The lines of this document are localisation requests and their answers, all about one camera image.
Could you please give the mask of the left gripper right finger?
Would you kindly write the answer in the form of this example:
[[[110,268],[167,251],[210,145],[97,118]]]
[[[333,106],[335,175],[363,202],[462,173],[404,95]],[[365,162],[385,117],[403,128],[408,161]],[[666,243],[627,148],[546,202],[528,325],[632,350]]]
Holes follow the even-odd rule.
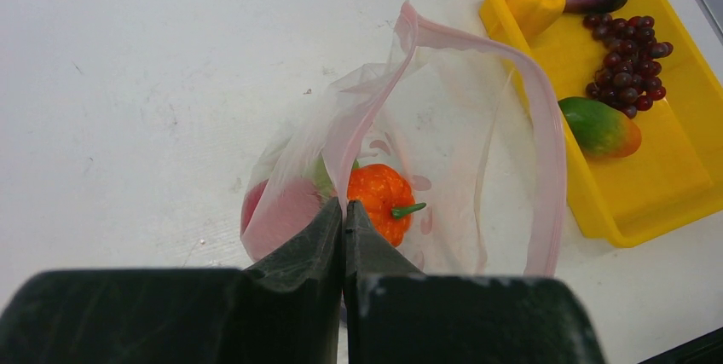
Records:
[[[424,274],[358,201],[344,223],[352,363],[602,363],[586,310],[545,277]]]

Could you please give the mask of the clear zip top bag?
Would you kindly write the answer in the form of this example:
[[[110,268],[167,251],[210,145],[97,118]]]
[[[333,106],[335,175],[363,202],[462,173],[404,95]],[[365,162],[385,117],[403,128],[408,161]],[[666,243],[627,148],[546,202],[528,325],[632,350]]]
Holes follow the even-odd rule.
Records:
[[[567,166],[563,122],[546,74],[518,50],[427,20],[409,3],[401,7],[388,60],[361,66],[295,108],[254,166],[248,191],[268,180],[264,193],[278,196],[296,178],[312,181],[321,155],[336,190],[321,207],[331,200],[346,205],[353,170],[388,165],[426,203],[412,215],[402,255],[427,272],[481,274],[489,221],[482,202],[501,202],[485,185],[488,162],[510,90],[483,83],[483,57],[512,63],[523,81],[532,122],[532,136],[522,141],[523,174],[535,188],[522,200],[529,232],[524,271],[553,275]]]

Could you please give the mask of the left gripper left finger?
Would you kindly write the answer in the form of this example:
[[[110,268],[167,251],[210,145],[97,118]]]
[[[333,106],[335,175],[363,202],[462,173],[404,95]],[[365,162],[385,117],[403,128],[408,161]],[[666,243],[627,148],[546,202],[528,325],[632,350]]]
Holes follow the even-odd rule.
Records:
[[[334,363],[342,211],[324,205],[247,269],[30,278],[1,315],[4,363]]]

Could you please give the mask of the green orange mango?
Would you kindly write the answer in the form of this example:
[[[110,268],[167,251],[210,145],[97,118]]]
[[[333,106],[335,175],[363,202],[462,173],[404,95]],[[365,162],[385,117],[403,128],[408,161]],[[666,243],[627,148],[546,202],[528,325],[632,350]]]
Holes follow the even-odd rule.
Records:
[[[590,158],[625,158],[642,144],[638,125],[602,102],[567,97],[559,100],[558,106],[579,148]]]

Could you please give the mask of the small orange pumpkin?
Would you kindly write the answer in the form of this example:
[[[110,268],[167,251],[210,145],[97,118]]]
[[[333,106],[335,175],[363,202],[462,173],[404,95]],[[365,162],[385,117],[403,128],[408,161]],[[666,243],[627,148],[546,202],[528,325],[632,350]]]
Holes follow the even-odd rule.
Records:
[[[394,247],[402,243],[410,229],[412,215],[426,207],[426,203],[415,200],[409,182],[384,164],[353,170],[347,198],[363,204],[373,227]]]

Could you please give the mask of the red tomato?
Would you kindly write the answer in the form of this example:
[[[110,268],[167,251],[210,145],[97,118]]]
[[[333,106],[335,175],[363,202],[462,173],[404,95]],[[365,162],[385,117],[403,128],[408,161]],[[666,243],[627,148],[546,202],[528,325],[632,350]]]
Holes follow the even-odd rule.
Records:
[[[311,180],[296,178],[278,196],[264,193],[268,182],[250,189],[241,208],[240,240],[254,262],[301,232],[321,209],[321,196]]]

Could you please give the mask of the red grape bunch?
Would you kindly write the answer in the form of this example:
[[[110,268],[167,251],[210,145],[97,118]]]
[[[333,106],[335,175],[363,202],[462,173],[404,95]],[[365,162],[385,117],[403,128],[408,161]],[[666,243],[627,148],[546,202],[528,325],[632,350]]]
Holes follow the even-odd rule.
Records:
[[[655,23],[650,15],[625,19],[588,14],[583,18],[583,26],[605,51],[600,68],[586,85],[588,98],[633,119],[666,96],[660,60],[670,56],[674,46],[656,38]]]

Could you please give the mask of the green cabbage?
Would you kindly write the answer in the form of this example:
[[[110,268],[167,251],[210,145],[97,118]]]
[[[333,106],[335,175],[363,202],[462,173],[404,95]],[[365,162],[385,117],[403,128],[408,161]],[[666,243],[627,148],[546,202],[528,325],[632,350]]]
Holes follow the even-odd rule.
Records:
[[[326,164],[321,155],[318,156],[311,172],[312,182],[323,201],[328,200],[336,194],[330,176],[328,175]]]

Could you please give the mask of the yellow plastic tray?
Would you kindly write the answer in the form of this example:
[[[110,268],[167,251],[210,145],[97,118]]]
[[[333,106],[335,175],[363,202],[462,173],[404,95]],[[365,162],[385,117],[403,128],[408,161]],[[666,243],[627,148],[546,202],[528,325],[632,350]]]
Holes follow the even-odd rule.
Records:
[[[628,0],[621,17],[649,15],[657,37],[674,46],[662,61],[666,96],[637,115],[639,150],[590,159],[567,134],[568,202],[581,232],[632,247],[722,208],[722,87],[668,0]],[[558,98],[581,96],[604,49],[581,18],[566,14],[527,40],[504,0],[483,0],[490,38],[531,56]]]

